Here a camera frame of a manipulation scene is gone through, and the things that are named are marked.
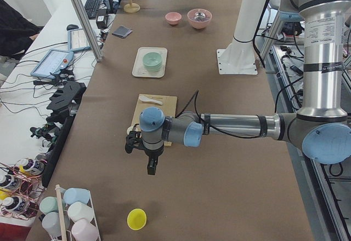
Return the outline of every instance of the green bowl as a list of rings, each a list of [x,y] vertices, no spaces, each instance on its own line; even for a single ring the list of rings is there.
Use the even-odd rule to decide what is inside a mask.
[[[150,72],[157,72],[162,66],[162,57],[157,52],[149,52],[143,56],[144,67]]]

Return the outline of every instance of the keyboard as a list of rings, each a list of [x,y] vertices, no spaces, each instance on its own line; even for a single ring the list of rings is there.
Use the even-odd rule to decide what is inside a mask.
[[[101,3],[101,0],[86,1],[86,4],[84,5],[84,9],[86,10],[89,19],[95,19],[97,17],[100,3]]]

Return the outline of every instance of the wooden cutting board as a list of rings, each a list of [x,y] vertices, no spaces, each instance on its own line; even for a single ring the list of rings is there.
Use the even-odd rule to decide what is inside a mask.
[[[140,95],[144,95],[150,99],[162,101],[163,105],[160,106],[154,103],[142,102],[141,100],[139,100]],[[137,97],[138,101],[135,107],[131,126],[134,126],[136,123],[139,123],[139,116],[141,112],[148,107],[157,107],[161,109],[165,114],[165,116],[174,117],[176,115],[177,97],[164,96],[164,95],[150,95],[150,94],[139,94],[139,96]],[[171,142],[165,141],[165,146],[171,146],[171,145],[172,145]]]

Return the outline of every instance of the red object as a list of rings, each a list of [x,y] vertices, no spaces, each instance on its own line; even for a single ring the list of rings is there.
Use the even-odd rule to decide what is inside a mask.
[[[9,225],[0,223],[0,240],[1,241],[25,241],[30,227]]]

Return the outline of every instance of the white desk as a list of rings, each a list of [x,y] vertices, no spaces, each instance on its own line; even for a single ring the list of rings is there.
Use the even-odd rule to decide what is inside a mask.
[[[114,19],[115,15],[109,16],[109,23]],[[30,50],[45,47],[47,45],[67,42],[68,24],[80,25],[78,17],[72,7],[70,0],[65,0],[61,7],[54,13],[48,23],[45,25],[38,38],[34,41]],[[90,24],[94,30],[97,30],[95,20],[90,20]],[[55,45],[49,48],[44,48],[34,51],[25,55],[22,61],[37,60],[40,61],[49,49],[67,50],[67,44]],[[96,64],[95,57],[92,51],[87,51],[81,59],[74,64],[74,74],[76,80],[84,82],[88,86],[90,76],[93,73]],[[11,75],[6,80],[6,83],[0,88],[0,98],[4,102],[17,103],[17,104],[38,104],[36,107],[41,114],[50,115],[51,111],[46,107],[49,105],[49,98],[52,93],[56,91],[57,87],[51,85],[46,86],[50,88],[45,90],[43,86],[37,86],[35,97],[33,97],[33,81],[37,78],[26,77],[19,74],[30,75],[30,72],[37,65],[35,62],[23,62],[13,70]],[[10,110],[17,112],[31,105],[10,105],[6,104]],[[47,148],[42,147],[42,139],[31,138],[30,127],[42,127],[45,123],[46,116],[40,116],[35,108],[24,110],[20,113],[13,114],[9,112],[6,107],[0,104],[0,138],[1,138],[1,151],[0,162],[11,165],[16,163],[21,158],[34,158],[41,152],[47,152]],[[0,223],[12,223],[14,225],[30,226],[33,220],[22,221],[17,219],[7,219],[0,217]]]

